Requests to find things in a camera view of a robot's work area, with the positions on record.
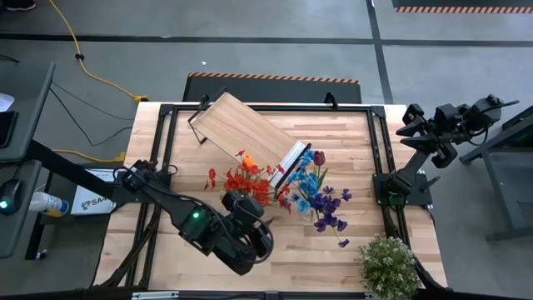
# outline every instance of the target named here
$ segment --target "gray floor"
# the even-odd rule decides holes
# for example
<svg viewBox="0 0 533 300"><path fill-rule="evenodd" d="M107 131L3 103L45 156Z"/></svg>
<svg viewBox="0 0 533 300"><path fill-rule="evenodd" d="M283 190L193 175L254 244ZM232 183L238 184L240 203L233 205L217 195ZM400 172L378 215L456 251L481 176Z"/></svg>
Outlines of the gray floor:
<svg viewBox="0 0 533 300"><path fill-rule="evenodd" d="M57 0L79 34L248 38L371 38L365 0ZM381 37L435 40L533 40L533 15L396 13L379 0ZM0 15L0 33L64 34L67 29L47 1L32 12ZM132 117L136 105L124 94L82 73L71 42L0 40L0 53L23 62L53 60L54 81L110 113ZM384 103L372 45L82 42L87 67L154 101L179 101L189 72L274 73L361 80L364 103ZM473 103L494 93L521 103L504 110L504 120L533 101L530 47L384 47L394 103L419 103L432 114L444 103ZM58 95L101 141L131 124L94 112ZM496 126L491 134L500 129ZM125 151L128 133L91 147L57 100L49 97L37 140L50 148L78 150L99 158ZM473 146L461 145L460 153ZM82 159L72 157L75 162ZM487 245L485 235L506 228L481 161L455 161L430 175L436 231L449 286L458 291L533 298L533 238ZM30 216L25 227L27 241ZM106 224L50 228L50 257L0 261L0 294L87 287L97 265Z"/></svg>

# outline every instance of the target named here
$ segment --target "wooden table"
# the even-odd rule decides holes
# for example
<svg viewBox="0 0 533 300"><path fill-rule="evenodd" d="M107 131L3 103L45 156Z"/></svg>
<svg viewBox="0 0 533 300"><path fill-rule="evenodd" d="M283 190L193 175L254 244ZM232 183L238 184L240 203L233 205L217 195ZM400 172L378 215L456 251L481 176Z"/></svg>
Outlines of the wooden table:
<svg viewBox="0 0 533 300"><path fill-rule="evenodd" d="M150 157L159 106L158 102L139 104L125 165L131 166L138 159ZM400 137L395 135L403 126L401 117L406 107L389 105L385 109L396 167L401 168L414 152L400 144ZM191 114L180 112L178 115L171 160L171 164L178 167L178 173L172 177L171 189L207 200L222 210L221 193L203 191L207 172L215 168L223 173L236 166L235 160L212 142L203 145L197 142L187 124ZM184 242L171 225L168 214L163 213L153 259L151 290L364 291L359 266L354 262L357 247L369 243L375 234L384 233L381 210L375 205L371 185L375 170L366 115L361 112L262 112L262 115L297 140L312 143L313 149L326 153L330 171L325 184L351 189L353 199L337 210L339 217L348 221L347 229L340 235L349 238L350 244L339 248L332 231L318 233L310 221L297 213L289 215L280 208L267 207L264 219L275 219L271 225L276 245L274 252L266 262L240 277L214 255L205 257ZM384 160L382 165L386 172ZM138 204L128 204L111 215L95 284L106 280L126 257L132 246L138 210ZM405 213L413 251L434 279L446 286L429 214L418 207L406 207ZM142 256L138 274L142 269Z"/></svg>

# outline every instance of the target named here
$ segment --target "green plant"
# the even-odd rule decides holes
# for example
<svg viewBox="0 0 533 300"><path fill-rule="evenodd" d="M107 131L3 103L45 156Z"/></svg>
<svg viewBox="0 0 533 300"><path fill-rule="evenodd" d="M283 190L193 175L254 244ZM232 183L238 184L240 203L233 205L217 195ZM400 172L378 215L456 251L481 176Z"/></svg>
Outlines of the green plant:
<svg viewBox="0 0 533 300"><path fill-rule="evenodd" d="M359 247L361 283L380 299L411 299L420 285L413 252L397 237L376 238Z"/></svg>

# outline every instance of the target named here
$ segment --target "wooden board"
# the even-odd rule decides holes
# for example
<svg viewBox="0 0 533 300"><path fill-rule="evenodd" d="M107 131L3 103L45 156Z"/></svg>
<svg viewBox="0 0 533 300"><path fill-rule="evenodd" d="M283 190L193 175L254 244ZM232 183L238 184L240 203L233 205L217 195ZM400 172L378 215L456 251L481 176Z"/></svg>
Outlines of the wooden board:
<svg viewBox="0 0 533 300"><path fill-rule="evenodd" d="M194 120L192 126L238 162L241 158L235 154L246 150L246 154L251 154L260 168L271 166L275 169L297 143L294 137L229 92L223 93ZM281 166L288 169L304 147L300 143L297 153L293 153L296 154L292 156L293 159L281 163Z"/></svg>
<svg viewBox="0 0 533 300"><path fill-rule="evenodd" d="M126 165L149 158L159 105L156 102L140 103ZM386 106L398 168L405 165L413 153L412 149L401 145L400 137L394 134L402 126L401 116L405 109L402 105ZM187 124L190 115L189 112L180 112L177 120L172 164L178 167L178 173L173 177L172 189L205 199L215 208L222 209L220 193L204 192L203 186L209 168L223 173L235 167L235 160L212 142L199 145ZM340 217L348 221L348 228L341 235L349 238L350 244L339 248L333 232L318 233L301 216L267 207L265 218L275 218L272 224L274 253L250 273L239 277L216 257L204 257L186 244L177 235L168 214L163 213L150 289L363 291L359 266L354 262L357 246L370 242L375 233L384 232L381 210L375 205L371 185L374 164L365 114L262 112L262 115L295 139L312 143L313 148L326 153L326 165L330 168L326 184L351 189L353 199L344 202L338 210ZM95 284L107 279L129 251L138 208L137 204L128 204L111 216ZM435 280L446 285L435 229L429 215L421 208L406 207L406 219L413 251Z"/></svg>

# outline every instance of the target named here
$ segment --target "orange flower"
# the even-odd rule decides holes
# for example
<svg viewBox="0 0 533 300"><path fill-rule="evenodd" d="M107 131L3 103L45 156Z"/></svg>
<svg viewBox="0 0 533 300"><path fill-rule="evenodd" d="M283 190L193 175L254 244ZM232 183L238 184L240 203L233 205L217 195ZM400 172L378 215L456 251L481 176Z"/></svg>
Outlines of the orange flower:
<svg viewBox="0 0 533 300"><path fill-rule="evenodd" d="M244 160L242 161L242 166L245 168L251 168L253 166L256 166L256 163L253 161L252 155L247 154L244 156Z"/></svg>
<svg viewBox="0 0 533 300"><path fill-rule="evenodd" d="M285 173L285 169L283 167L281 167L281 165L278 163L277 166L276 166L277 170L279 172L281 172L281 174L284 174Z"/></svg>

